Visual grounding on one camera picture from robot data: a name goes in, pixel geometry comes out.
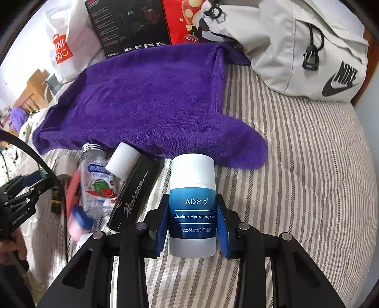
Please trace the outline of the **left hand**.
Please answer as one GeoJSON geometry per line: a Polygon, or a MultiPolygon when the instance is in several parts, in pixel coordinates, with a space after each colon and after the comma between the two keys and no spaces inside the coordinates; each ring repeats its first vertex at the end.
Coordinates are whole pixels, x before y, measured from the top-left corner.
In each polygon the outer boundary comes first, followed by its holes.
{"type": "Polygon", "coordinates": [[[17,254],[21,261],[26,260],[28,250],[20,228],[15,230],[11,239],[1,240],[1,265],[8,266],[13,264],[10,255],[15,251],[18,251],[17,254]]]}

